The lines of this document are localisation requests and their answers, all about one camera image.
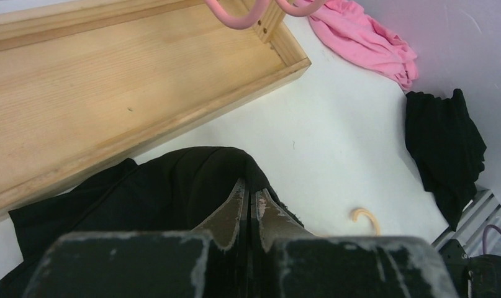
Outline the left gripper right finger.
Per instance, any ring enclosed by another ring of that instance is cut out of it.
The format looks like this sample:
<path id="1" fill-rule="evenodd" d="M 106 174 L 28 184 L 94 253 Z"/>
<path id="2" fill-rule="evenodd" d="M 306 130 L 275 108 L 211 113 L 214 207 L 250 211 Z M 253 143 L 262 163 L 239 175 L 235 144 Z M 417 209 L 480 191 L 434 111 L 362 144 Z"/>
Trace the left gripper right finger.
<path id="1" fill-rule="evenodd" d="M 287 245 L 315 238 L 274 202 L 269 191 L 250 195 L 253 247 L 252 296 L 285 297 L 284 280 L 291 273 Z"/>

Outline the black pleated skirt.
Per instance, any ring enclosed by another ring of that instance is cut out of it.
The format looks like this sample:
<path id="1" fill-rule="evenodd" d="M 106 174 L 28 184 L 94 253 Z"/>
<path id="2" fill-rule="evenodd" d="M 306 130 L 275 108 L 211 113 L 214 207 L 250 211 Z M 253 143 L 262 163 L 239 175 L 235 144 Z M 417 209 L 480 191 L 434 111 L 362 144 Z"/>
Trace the black pleated skirt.
<path id="1" fill-rule="evenodd" d="M 252 296 L 250 195 L 267 189 L 257 162 L 232 147 L 126 159 L 72 191 L 10 211 L 23 262 L 0 297 L 204 297 L 212 237 L 196 228 L 238 179 L 249 193 L 247 297 Z"/>

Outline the left gripper clear left finger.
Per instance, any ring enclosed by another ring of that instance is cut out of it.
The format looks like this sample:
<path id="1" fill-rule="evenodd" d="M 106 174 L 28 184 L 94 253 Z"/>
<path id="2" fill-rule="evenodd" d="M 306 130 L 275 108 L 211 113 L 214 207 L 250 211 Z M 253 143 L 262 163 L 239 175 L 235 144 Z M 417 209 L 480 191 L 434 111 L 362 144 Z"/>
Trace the left gripper clear left finger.
<path id="1" fill-rule="evenodd" d="M 204 297 L 246 297 L 249 193 L 238 179 L 227 200 L 193 230 L 208 233 Z"/>

